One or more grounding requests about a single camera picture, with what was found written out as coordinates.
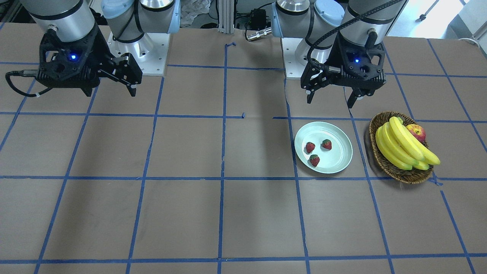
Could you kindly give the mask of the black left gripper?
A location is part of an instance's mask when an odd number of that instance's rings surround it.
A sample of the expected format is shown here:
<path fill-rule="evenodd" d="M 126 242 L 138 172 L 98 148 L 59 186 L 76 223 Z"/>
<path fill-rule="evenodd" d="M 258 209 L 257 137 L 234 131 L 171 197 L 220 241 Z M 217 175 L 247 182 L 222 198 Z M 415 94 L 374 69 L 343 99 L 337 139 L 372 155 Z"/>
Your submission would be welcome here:
<path fill-rule="evenodd" d="M 373 95 L 386 83 L 384 61 L 384 45 L 378 35 L 368 34 L 365 45 L 356 45 L 338 34 L 327 61 L 320 65 L 308 62 L 303 71 L 301 88 L 306 89 L 307 103 L 312 103 L 321 88 L 346 86 L 353 89 L 347 99 L 348 109 L 353 108 L 357 100 Z"/>

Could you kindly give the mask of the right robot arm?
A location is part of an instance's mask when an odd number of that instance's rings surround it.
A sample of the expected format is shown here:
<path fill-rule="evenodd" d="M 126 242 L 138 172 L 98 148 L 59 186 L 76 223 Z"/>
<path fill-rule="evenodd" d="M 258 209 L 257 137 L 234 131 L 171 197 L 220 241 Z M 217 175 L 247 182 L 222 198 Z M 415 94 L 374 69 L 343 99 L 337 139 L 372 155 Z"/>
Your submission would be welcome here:
<path fill-rule="evenodd" d="M 150 34 L 177 33 L 179 0 L 103 0 L 97 13 L 85 0 L 22 0 L 44 35 L 39 67 L 5 74 L 12 90 L 40 97 L 54 88 L 80 89 L 90 97 L 101 78 L 124 85 L 130 96 L 142 83 L 141 64 L 160 51 Z"/>

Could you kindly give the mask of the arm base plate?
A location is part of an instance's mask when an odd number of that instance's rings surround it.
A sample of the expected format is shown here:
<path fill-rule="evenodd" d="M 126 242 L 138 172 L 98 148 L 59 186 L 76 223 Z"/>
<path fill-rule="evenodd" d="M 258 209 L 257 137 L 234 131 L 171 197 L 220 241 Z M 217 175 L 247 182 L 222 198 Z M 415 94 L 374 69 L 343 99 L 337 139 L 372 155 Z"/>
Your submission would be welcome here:
<path fill-rule="evenodd" d="M 309 45 L 303 38 L 282 38 L 282 57 L 287 80 L 299 80 L 306 67 Z"/>
<path fill-rule="evenodd" d="M 163 76 L 170 38 L 169 33 L 145 33 L 139 41 L 123 43 L 114 41 L 113 33 L 110 33 L 107 43 L 115 57 L 131 53 L 144 76 Z"/>

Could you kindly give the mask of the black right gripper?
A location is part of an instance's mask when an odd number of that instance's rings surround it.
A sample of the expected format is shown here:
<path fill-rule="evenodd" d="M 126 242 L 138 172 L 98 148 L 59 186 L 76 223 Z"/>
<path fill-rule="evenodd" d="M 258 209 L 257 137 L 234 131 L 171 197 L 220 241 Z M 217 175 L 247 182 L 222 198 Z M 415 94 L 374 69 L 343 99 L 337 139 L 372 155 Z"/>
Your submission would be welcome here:
<path fill-rule="evenodd" d="M 78 88 L 90 97 L 100 77 L 122 83 L 130 96 L 142 82 L 142 70 L 131 53 L 114 57 L 99 27 L 83 38 L 63 42 L 59 31 L 49 27 L 40 42 L 36 81 L 47 88 Z"/>

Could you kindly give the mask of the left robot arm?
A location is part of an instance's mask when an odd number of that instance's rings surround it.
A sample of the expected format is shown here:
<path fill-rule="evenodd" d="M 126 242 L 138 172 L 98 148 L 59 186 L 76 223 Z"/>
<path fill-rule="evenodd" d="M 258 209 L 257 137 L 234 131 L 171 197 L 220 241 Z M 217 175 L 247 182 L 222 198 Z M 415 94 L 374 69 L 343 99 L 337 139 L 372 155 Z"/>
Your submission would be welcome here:
<path fill-rule="evenodd" d="M 295 53 L 304 66 L 300 86 L 310 104 L 317 90 L 350 87 L 347 106 L 373 96 L 385 83 L 383 40 L 406 0 L 277 0 L 272 33 L 299 38 Z"/>

